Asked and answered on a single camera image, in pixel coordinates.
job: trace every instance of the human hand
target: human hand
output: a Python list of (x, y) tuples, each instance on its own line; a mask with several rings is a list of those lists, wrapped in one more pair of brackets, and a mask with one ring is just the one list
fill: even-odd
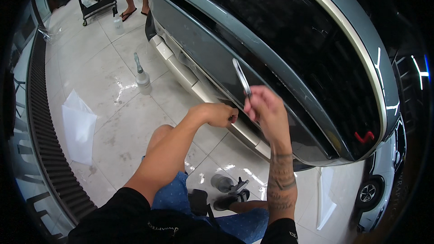
[(223, 103), (202, 103), (193, 106), (188, 113), (201, 124), (208, 123), (212, 127), (229, 127), (238, 118), (238, 110)]
[(290, 143), (288, 114), (283, 101), (266, 86), (251, 86), (244, 111), (253, 122), (259, 122), (265, 138), (272, 143)]

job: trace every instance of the human arm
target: human arm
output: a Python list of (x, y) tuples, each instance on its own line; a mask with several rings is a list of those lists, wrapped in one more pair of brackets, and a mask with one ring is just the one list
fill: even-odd
[(155, 193), (169, 184), (183, 164), (199, 127), (208, 123), (228, 127), (238, 117), (238, 110), (225, 104), (203, 103), (189, 109), (182, 121), (162, 138), (145, 156), (124, 187), (141, 193), (152, 205)]
[(265, 86), (252, 86), (244, 110), (259, 122), (270, 143), (271, 162), (267, 187), (269, 222), (294, 219), (297, 186), (292, 168), (292, 147), (288, 116), (282, 99)]

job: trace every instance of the car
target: car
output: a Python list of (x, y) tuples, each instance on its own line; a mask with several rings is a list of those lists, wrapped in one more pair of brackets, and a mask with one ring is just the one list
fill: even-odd
[[(189, 93), (243, 111), (237, 59), (250, 85), (266, 85), (283, 99), (295, 171), (365, 160), (391, 138), (401, 114), (411, 124), (403, 81), (415, 84), (413, 62), (423, 62), (424, 52), (400, 49), (397, 41), (411, 42), (404, 38), (409, 21), (389, 2), (149, 3), (146, 37)], [(247, 115), (240, 113), (229, 131), (269, 161), (269, 143)]]
[(402, 118), (392, 136), (367, 160), (369, 174), (359, 188), (355, 206), (360, 212), (359, 232), (370, 232), (379, 223), (388, 205), (394, 175), (405, 161), (407, 141)]

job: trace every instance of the tire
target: tire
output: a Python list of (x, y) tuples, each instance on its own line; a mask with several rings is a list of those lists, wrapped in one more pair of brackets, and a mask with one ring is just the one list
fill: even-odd
[(380, 195), (380, 184), (375, 180), (366, 181), (357, 192), (355, 205), (360, 209), (368, 209), (377, 204)]

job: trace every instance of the tattooed forearm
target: tattooed forearm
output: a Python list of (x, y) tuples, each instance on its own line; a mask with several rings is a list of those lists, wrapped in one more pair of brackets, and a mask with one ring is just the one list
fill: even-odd
[(273, 210), (294, 209), (296, 199), (296, 179), (292, 168), (291, 148), (272, 145), (267, 187), (270, 214), (272, 214)]

